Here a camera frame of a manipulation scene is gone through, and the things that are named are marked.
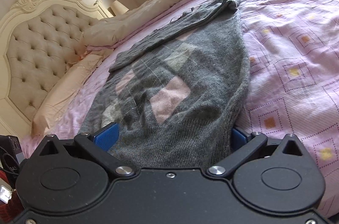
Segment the grey argyle knit sweater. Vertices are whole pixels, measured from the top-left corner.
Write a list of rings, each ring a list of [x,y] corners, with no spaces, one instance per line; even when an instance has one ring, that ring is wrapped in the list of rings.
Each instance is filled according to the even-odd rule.
[[[136,168],[206,168],[228,156],[249,86],[240,1],[207,1],[119,53],[81,132],[117,123],[109,151]]]

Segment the beige pillow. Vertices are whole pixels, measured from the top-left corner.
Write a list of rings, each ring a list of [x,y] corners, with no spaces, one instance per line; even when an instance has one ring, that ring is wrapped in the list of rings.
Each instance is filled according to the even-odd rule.
[[[33,117],[32,136],[43,136],[55,127],[79,90],[104,60],[105,56],[102,54],[89,54],[69,68],[48,93]]]

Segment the cream tufted headboard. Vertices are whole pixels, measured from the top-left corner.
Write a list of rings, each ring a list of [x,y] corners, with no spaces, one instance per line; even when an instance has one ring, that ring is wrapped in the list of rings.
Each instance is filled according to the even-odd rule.
[[[16,0],[1,19],[1,134],[23,138],[50,90],[80,61],[82,33],[112,14],[100,0]]]

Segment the pink patterned bed sheet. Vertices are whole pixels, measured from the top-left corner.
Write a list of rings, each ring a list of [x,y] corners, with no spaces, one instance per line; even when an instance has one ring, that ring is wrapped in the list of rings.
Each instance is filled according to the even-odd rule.
[[[183,0],[116,45],[58,119],[73,138],[117,54],[207,0]],[[279,138],[297,134],[326,181],[320,212],[338,213],[338,0],[241,0],[250,91],[237,125]]]

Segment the cream bedside lamp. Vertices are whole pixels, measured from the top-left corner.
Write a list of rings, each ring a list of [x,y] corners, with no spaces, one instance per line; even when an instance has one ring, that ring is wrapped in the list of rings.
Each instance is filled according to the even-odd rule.
[[[129,11],[128,7],[123,5],[120,1],[115,0],[110,5],[108,10],[111,14],[113,14],[115,17],[125,14]]]

